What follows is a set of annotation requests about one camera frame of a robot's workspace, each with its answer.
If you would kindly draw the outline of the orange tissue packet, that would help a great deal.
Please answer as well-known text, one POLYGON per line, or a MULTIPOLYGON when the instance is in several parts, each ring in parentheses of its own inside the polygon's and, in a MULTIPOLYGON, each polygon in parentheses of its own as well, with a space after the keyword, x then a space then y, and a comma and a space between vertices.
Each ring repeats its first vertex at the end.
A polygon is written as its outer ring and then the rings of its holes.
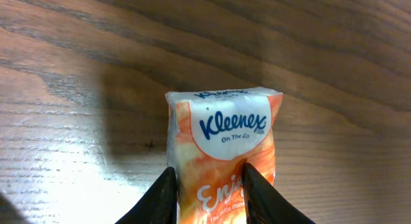
POLYGON ((168 92, 167 155, 178 181, 178 223, 245 223, 241 172, 251 163, 275 180, 273 89, 168 92))

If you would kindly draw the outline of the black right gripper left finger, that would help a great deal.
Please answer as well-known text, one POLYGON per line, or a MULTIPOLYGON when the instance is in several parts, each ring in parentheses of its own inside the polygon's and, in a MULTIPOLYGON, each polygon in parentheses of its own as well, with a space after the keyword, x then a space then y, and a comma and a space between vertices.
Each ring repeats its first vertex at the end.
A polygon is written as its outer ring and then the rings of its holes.
POLYGON ((141 199, 116 224, 176 224, 177 179, 167 167, 141 199))

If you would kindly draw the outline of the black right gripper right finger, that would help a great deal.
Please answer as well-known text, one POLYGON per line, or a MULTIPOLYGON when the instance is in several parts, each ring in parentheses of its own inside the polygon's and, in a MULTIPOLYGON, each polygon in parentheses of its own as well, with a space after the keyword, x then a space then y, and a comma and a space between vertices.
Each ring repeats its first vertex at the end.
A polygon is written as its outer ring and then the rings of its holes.
POLYGON ((247 224, 315 224, 290 204, 250 163, 243 165, 247 224))

